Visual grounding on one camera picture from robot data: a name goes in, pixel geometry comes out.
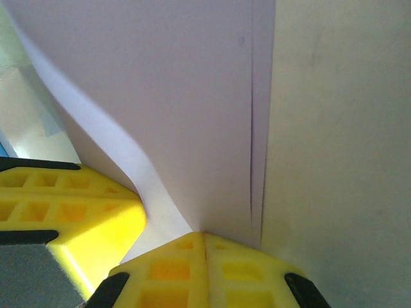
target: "blue object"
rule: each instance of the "blue object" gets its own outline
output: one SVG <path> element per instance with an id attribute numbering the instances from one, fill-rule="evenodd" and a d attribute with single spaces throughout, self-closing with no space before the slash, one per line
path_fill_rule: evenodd
<path id="1" fill-rule="evenodd" d="M 8 157 L 6 150 L 3 148 L 3 145 L 0 143 L 0 157 Z"/>

